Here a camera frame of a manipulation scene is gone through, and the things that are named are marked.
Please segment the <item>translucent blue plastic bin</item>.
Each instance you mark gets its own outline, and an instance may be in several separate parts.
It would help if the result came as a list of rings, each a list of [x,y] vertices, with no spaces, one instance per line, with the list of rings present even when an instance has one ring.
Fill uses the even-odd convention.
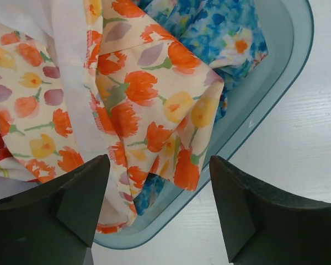
[[[268,47],[267,57],[228,93],[224,118],[213,128],[199,180],[210,181],[213,155],[230,159],[292,86],[309,58],[314,20],[308,1],[256,1],[257,14]],[[194,197],[167,182],[155,203],[134,223],[115,234],[96,234],[96,244],[115,250],[143,245],[163,229]]]

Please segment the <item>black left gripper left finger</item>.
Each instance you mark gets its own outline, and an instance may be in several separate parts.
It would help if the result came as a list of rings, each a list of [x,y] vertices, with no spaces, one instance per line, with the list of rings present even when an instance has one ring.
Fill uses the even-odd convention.
[[[0,264],[83,264],[110,172],[107,155],[0,199]]]

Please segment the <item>orange tulip print skirt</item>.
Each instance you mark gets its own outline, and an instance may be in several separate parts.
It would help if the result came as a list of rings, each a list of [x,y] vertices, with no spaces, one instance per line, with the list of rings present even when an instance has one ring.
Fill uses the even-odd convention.
[[[194,191],[223,82],[132,1],[0,1],[0,134],[41,183],[107,155],[97,232],[149,174]]]

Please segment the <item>red and white floral skirt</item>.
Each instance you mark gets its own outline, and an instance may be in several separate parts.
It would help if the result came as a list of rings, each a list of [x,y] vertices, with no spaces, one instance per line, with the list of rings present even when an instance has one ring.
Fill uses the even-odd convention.
[[[0,134],[0,177],[15,179],[21,182],[38,183],[34,175],[28,171],[6,147]]]

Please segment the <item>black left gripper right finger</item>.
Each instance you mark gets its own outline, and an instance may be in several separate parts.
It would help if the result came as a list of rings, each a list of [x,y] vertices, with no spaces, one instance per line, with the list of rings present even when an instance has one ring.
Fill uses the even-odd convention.
[[[231,264],[331,264],[331,203],[279,189],[220,156],[209,169]]]

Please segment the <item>blue floral print skirt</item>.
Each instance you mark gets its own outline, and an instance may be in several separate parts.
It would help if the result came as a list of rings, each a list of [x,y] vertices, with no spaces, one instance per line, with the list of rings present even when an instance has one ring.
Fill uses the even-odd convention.
[[[223,118],[227,108],[227,92],[268,54],[254,2],[135,3],[223,78],[225,86],[215,119]]]

